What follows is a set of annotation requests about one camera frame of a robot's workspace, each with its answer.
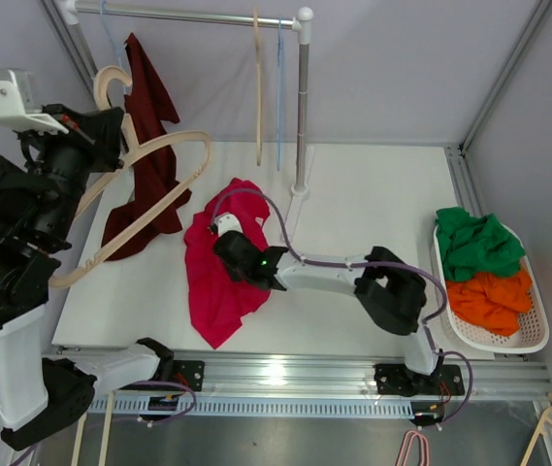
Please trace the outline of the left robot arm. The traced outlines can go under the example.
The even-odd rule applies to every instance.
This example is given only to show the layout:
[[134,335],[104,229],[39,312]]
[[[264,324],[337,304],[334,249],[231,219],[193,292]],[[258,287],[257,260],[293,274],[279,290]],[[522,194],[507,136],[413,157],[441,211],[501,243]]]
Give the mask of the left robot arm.
[[16,450],[76,422],[97,396],[130,385],[153,389],[174,377],[172,351],[150,338],[96,364],[42,355],[40,329],[55,254],[68,233],[89,177],[121,167],[120,108],[80,114],[51,106],[55,134],[19,133],[24,167],[0,154],[0,426]]

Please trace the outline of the green t-shirt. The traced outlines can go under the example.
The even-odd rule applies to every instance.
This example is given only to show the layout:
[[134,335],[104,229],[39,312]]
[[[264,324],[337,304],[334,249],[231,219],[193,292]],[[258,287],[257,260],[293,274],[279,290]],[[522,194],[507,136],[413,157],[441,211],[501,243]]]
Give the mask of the green t-shirt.
[[526,255],[520,240],[494,215],[472,216],[461,207],[436,211],[436,238],[444,276],[463,283],[476,274],[511,278]]

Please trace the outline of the orange t-shirt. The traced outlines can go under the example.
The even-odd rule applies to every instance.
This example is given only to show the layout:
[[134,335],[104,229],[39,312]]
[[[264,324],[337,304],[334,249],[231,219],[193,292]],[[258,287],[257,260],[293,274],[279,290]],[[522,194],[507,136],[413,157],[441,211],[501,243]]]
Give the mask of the orange t-shirt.
[[465,282],[446,282],[452,312],[461,320],[502,337],[519,329],[519,316],[532,308],[533,281],[522,268],[508,278],[480,272]]

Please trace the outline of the beige hanger of green shirt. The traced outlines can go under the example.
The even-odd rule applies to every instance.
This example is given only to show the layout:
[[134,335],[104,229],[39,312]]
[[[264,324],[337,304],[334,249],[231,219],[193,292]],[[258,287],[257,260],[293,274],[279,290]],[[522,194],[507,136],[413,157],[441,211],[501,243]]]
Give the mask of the beige hanger of green shirt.
[[263,71],[262,71],[262,36],[260,33],[258,7],[252,11],[252,28],[254,34],[255,69],[256,69],[256,165],[261,166],[263,154]]

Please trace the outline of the pink t-shirt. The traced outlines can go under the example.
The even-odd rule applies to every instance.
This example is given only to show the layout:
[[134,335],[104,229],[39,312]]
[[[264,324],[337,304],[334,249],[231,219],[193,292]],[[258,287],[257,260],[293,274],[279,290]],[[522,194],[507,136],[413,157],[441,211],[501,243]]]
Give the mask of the pink t-shirt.
[[[210,225],[218,200],[213,197],[203,211],[194,215],[184,235],[191,323],[215,350],[242,327],[244,316],[257,311],[270,297],[268,290],[232,282],[213,253],[216,236]],[[223,201],[219,212],[236,216],[254,246],[260,250],[268,246],[262,224],[269,218],[270,208],[263,198],[235,193]]]

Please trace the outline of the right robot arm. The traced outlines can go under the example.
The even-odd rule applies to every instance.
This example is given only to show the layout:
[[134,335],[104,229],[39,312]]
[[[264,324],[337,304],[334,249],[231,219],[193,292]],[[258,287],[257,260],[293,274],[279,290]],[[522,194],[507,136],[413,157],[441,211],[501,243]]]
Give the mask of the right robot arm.
[[350,296],[381,330],[405,339],[403,363],[377,363],[374,381],[380,395],[461,396],[466,393],[461,370],[445,365],[435,348],[428,320],[426,284],[432,276],[405,264],[391,250],[373,247],[362,257],[336,260],[303,257],[289,246],[260,250],[239,231],[221,233],[214,242],[234,282],[263,290],[312,289]]

